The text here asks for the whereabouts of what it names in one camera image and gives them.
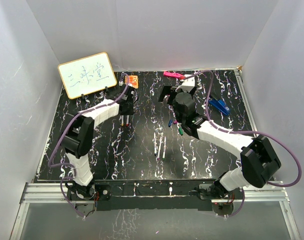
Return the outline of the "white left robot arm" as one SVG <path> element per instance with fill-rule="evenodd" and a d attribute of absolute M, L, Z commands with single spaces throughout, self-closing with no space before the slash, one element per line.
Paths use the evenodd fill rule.
<path fill-rule="evenodd" d="M 60 146 L 65 150 L 67 165 L 72 170 L 71 182 L 65 186 L 79 198 L 89 200 L 95 195 L 94 177 L 90 168 L 89 151 L 93 145 L 95 128 L 115 116 L 134 114 L 136 89 L 123 85 L 119 93 L 72 117 L 68 129 L 62 134 Z"/>

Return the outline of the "blue pen cap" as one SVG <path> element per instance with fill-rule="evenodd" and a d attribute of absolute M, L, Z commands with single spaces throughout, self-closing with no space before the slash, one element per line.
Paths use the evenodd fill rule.
<path fill-rule="evenodd" d="M 172 126 L 172 123 L 173 123 L 173 120 L 171 119 L 168 123 L 168 127 L 171 127 Z"/>

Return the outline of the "blue white pen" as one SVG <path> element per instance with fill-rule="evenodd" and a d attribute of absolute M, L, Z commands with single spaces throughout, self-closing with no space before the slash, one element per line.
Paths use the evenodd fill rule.
<path fill-rule="evenodd" d="M 157 142 L 156 142 L 156 133 L 153 133 L 153 148 L 154 148 L 154 156 L 157 156 Z"/>

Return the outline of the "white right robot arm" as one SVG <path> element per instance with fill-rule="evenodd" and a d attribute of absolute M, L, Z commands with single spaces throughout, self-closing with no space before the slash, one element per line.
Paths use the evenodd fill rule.
<path fill-rule="evenodd" d="M 207 189 L 196 188 L 196 193 L 225 199 L 238 188 L 262 188 L 282 166 L 268 138 L 262 134 L 253 137 L 233 134 L 227 129 L 220 131 L 218 125 L 196 112 L 195 90 L 193 87 L 191 91 L 183 91 L 166 85 L 158 100 L 162 102 L 168 96 L 167 104 L 173 107 L 175 118 L 187 135 L 212 143 L 241 161 L 241 167 L 224 172 Z"/>

